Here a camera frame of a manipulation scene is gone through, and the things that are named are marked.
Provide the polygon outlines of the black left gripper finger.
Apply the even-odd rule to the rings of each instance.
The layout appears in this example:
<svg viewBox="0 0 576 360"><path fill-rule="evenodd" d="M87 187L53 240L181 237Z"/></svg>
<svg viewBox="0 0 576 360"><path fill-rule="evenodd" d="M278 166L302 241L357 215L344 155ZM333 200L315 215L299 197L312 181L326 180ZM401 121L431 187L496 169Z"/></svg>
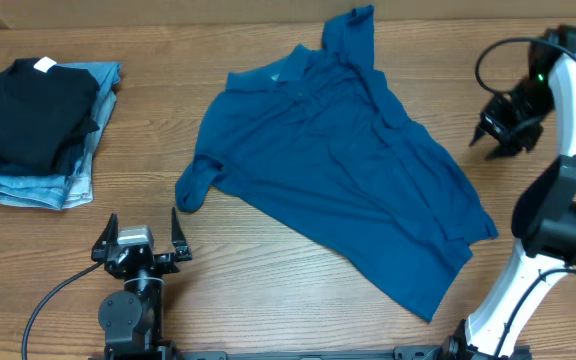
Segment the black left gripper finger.
<svg viewBox="0 0 576 360"><path fill-rule="evenodd" d="M177 254L188 254L189 246L181 229L175 207L171 208L171 243Z"/></svg>
<svg viewBox="0 0 576 360"><path fill-rule="evenodd" d="M118 217L115 213L112 213L109 220L102 231L101 235L95 242L93 249L101 250L106 249L109 245L114 244L118 236Z"/></svg>

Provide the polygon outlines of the blue polo shirt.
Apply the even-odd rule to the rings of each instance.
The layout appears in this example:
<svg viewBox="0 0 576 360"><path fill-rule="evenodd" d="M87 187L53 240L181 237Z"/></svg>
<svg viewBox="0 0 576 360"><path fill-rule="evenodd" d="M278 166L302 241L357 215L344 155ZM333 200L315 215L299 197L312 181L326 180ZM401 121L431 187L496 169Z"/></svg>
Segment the blue polo shirt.
<svg viewBox="0 0 576 360"><path fill-rule="evenodd" d="M297 46L228 76L201 122L176 203L210 188L238 197L346 257L399 305L431 321L471 258L498 232L474 186L376 69L374 9L326 22Z"/></svg>

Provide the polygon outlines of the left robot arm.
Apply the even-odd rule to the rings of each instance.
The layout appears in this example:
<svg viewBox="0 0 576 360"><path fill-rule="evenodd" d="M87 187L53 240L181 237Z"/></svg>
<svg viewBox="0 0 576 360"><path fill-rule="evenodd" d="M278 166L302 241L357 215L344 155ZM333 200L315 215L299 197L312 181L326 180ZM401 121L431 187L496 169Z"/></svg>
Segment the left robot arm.
<svg viewBox="0 0 576 360"><path fill-rule="evenodd" d="M192 259L192 252L171 210L172 252L157 254L147 225L120 228L112 214L91 250L91 260L123 289L108 295L98 310L105 334L106 359L178 359L174 342L163 335L163 277L179 271L178 264Z"/></svg>

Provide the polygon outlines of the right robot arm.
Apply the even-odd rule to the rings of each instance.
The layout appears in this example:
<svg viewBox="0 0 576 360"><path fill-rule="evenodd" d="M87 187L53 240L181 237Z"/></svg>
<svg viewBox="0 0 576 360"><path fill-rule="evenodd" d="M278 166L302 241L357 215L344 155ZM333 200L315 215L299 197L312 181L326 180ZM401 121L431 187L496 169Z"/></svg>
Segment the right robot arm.
<svg viewBox="0 0 576 360"><path fill-rule="evenodd" d="M556 115L558 155L517 201L512 254L479 308L431 350L397 347L407 359L529 359L517 339L548 292L576 274L576 27L527 38L529 73L511 90L493 90L473 138L498 142L490 159L529 152Z"/></svg>

